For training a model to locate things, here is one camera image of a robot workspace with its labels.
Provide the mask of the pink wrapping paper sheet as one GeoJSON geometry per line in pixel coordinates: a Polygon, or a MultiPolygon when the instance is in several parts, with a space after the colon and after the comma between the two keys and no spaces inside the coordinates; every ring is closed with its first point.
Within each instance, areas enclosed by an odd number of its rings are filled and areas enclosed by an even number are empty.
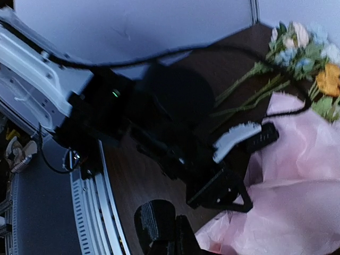
{"type": "Polygon", "coordinates": [[[196,232],[219,254],[330,254],[339,248],[339,122],[313,110],[274,120],[277,142],[253,154],[253,208],[222,212],[196,232]]]}

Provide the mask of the orange fake flower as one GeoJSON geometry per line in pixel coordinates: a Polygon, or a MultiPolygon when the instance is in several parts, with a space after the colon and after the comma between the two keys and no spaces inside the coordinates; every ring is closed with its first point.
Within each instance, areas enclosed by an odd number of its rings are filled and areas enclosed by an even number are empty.
{"type": "Polygon", "coordinates": [[[309,96],[322,93],[326,96],[339,96],[339,66],[326,63],[323,67],[312,71],[313,84],[309,90],[309,96]]]}

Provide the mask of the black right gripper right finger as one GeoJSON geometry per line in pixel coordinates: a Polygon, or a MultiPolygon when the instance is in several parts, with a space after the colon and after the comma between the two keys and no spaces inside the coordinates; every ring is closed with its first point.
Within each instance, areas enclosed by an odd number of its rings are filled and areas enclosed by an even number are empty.
{"type": "Polygon", "coordinates": [[[200,248],[192,227],[184,215],[176,217],[176,232],[175,232],[175,251],[180,255],[201,255],[203,254],[200,248]]]}

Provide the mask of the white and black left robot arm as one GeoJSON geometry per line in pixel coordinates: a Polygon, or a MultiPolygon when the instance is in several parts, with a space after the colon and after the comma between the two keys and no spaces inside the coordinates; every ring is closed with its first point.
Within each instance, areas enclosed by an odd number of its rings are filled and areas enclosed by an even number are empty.
{"type": "Polygon", "coordinates": [[[95,144],[118,146],[129,133],[138,152],[185,184],[191,208],[248,212],[243,179],[224,158],[236,146],[251,154],[279,137],[273,123],[247,122],[205,142],[194,131],[215,101],[199,73],[152,60],[144,76],[132,80],[108,64],[76,63],[8,7],[1,9],[1,87],[67,149],[65,173],[79,168],[83,179],[94,176],[101,168],[95,144]]]}

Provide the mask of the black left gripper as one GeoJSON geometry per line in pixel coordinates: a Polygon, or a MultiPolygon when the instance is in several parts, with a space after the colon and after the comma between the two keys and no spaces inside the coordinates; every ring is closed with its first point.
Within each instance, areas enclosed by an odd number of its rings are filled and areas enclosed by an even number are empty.
{"type": "MultiPolygon", "coordinates": [[[[204,77],[190,69],[164,65],[150,66],[140,80],[108,67],[90,71],[92,78],[85,88],[67,99],[71,113],[55,129],[59,145],[90,158],[95,142],[118,145],[129,134],[138,152],[154,160],[170,179],[185,184],[186,203],[191,208],[242,213],[252,209],[243,179],[225,158],[214,162],[215,142],[195,133],[215,103],[204,77]]],[[[278,140],[273,123],[259,124],[260,133],[234,147],[251,154],[278,140]]]]}

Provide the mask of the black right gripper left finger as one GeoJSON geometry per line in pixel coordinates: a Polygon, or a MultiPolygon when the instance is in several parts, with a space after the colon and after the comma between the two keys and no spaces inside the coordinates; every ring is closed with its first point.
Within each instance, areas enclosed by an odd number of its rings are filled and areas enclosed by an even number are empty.
{"type": "Polygon", "coordinates": [[[147,244],[143,250],[146,255],[176,255],[176,239],[158,240],[154,239],[147,244]]]}

